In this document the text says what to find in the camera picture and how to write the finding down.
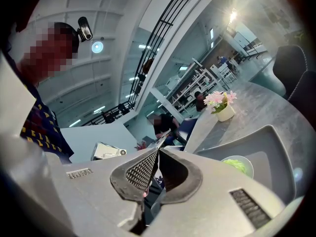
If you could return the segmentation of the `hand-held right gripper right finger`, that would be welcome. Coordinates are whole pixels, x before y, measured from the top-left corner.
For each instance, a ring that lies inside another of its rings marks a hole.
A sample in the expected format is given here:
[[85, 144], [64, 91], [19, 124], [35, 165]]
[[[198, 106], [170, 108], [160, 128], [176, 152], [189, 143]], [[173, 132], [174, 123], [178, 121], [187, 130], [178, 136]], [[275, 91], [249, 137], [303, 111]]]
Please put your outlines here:
[[271, 190], [218, 160], [170, 149], [170, 153], [195, 164], [202, 182], [186, 202], [163, 205], [146, 229], [147, 237], [243, 237], [256, 229], [233, 199], [231, 192], [243, 189], [274, 219], [284, 209]]

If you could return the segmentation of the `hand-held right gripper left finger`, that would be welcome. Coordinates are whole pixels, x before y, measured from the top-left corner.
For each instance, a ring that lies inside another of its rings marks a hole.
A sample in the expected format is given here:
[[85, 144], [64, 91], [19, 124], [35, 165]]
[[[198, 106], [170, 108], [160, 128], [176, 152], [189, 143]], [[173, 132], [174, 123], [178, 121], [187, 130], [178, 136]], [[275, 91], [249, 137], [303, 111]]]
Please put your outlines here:
[[144, 192], [158, 151], [63, 165], [47, 154], [47, 211], [78, 237], [151, 237]]

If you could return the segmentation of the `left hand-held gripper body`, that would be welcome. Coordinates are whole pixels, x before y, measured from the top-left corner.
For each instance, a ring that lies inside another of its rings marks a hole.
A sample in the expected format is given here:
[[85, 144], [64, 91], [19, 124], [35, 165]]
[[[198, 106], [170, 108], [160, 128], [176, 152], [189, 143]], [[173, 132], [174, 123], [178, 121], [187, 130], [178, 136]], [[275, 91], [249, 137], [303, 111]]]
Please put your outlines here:
[[119, 149], [103, 142], [97, 142], [91, 155], [91, 161], [119, 157], [126, 154], [125, 149]]

